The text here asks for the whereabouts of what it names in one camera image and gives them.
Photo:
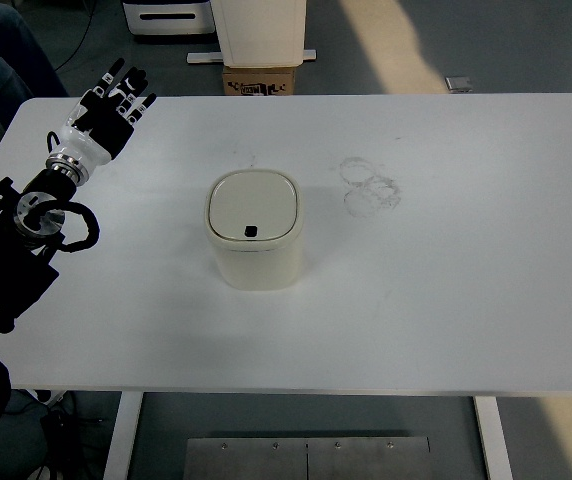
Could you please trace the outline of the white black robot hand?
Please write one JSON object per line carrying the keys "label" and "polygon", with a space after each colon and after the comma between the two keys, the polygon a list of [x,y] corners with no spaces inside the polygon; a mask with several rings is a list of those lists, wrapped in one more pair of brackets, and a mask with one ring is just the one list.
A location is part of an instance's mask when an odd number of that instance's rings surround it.
{"label": "white black robot hand", "polygon": [[132,67],[120,75],[124,64],[124,59],[118,59],[69,113],[58,143],[50,148],[50,168],[69,168],[80,177],[88,177],[126,146],[156,95],[142,98],[148,86],[146,72]]}

